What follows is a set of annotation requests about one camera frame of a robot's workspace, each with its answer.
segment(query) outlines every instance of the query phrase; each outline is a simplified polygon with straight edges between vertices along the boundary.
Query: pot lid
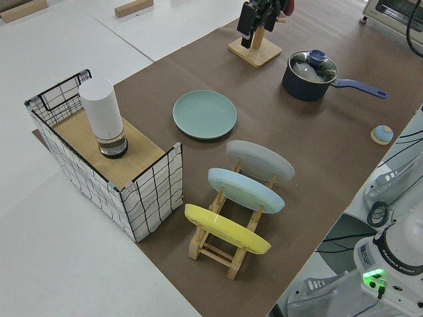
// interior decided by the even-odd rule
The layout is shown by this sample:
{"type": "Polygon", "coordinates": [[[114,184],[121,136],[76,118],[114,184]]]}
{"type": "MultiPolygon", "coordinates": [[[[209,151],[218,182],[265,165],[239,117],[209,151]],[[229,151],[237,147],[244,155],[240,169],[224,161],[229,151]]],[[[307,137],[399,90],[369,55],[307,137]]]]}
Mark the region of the pot lid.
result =
{"type": "Polygon", "coordinates": [[[320,50],[300,51],[289,59],[289,67],[300,78],[311,83],[329,83],[336,78],[336,66],[320,50]]]}

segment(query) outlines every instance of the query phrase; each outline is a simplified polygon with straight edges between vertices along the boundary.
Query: yellow plate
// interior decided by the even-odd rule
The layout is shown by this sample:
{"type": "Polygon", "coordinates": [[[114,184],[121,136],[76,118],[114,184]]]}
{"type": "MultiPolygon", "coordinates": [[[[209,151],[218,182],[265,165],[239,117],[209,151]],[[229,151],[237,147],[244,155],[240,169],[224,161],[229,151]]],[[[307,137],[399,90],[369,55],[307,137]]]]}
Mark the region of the yellow plate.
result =
{"type": "Polygon", "coordinates": [[[207,209],[187,203],[185,217],[220,239],[251,253],[265,254],[270,248],[269,242],[253,231],[207,209]]]}

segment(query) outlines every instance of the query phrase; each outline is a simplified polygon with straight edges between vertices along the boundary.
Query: toaster oven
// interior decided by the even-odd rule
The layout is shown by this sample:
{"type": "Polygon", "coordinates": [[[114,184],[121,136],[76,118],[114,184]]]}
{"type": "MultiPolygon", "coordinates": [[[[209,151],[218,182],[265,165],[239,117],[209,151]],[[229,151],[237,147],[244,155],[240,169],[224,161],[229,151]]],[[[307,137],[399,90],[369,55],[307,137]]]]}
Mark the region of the toaster oven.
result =
{"type": "MultiPolygon", "coordinates": [[[[416,6],[416,0],[368,0],[363,19],[374,20],[405,36],[407,24],[416,6]]],[[[410,27],[410,39],[423,46],[423,4],[420,4],[410,27]]]]}

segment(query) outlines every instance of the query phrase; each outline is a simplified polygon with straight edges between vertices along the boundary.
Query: white cylinder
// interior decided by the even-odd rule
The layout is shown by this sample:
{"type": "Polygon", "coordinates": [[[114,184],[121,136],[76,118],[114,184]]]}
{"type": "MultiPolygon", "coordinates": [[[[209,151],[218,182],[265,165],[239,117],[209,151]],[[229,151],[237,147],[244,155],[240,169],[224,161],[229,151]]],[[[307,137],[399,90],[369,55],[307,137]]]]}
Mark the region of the white cylinder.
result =
{"type": "Polygon", "coordinates": [[[122,133],[124,126],[113,84],[105,78],[92,78],[79,86],[79,96],[94,135],[111,140],[122,133]]]}

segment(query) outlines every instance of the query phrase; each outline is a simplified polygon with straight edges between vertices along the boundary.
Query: white canister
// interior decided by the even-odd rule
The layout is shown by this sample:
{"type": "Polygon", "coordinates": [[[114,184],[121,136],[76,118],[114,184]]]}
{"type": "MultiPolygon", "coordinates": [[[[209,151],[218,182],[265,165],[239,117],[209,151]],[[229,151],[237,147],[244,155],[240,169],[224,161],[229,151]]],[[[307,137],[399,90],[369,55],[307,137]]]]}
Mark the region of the white canister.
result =
{"type": "Polygon", "coordinates": [[[105,78],[92,78],[79,86],[79,96],[100,152],[117,158],[128,150],[113,84],[105,78]]]}

